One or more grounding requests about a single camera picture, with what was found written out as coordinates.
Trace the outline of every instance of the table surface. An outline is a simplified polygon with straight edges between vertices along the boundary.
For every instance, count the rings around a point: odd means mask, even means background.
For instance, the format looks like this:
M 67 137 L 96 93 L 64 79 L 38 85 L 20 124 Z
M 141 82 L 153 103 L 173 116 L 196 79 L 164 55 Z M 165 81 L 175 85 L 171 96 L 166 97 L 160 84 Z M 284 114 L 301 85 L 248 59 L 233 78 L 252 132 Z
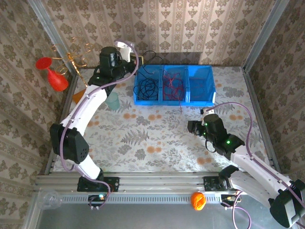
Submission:
M 82 70 L 86 81 L 93 69 Z M 213 67 L 216 86 L 215 104 L 239 102 L 247 106 L 254 117 L 250 149 L 269 163 L 261 132 L 244 76 L 240 67 Z M 89 154 L 104 171 L 218 172 L 232 164 L 217 153 L 205 149 L 202 137 L 187 130 L 189 120 L 201 120 L 201 107 L 136 106 L 133 102 L 134 77 L 114 88 L 119 95 L 120 108 L 109 110 L 103 103 L 89 122 L 84 138 L 90 146 Z M 78 80 L 75 93 L 85 85 Z M 215 110 L 223 120 L 228 133 L 245 141 L 250 125 L 248 113 L 241 107 L 224 105 Z M 53 171 L 64 171 L 59 157 Z

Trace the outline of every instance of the orange toy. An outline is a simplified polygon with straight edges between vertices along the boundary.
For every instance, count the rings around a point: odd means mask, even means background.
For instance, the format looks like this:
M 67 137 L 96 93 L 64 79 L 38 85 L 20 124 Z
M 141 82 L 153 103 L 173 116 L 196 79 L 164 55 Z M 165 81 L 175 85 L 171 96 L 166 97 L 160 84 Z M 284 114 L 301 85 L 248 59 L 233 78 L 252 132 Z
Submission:
M 200 211 L 206 204 L 205 196 L 201 192 L 194 192 L 191 196 L 191 203 L 196 211 Z

